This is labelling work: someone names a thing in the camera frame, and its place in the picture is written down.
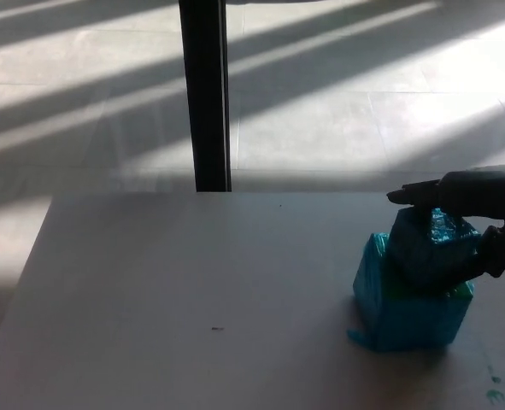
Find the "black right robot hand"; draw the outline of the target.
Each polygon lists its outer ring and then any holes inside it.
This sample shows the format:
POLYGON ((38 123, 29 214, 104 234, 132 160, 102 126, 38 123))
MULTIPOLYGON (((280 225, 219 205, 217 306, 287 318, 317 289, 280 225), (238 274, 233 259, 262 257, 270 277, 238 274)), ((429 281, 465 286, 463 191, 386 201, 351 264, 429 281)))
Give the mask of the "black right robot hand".
POLYGON ((398 205, 439 208, 455 217, 501 220, 482 235, 472 266, 461 276, 468 280, 484 273, 499 278, 505 271, 505 165, 476 167, 446 173, 440 179, 405 184, 386 194, 398 205))

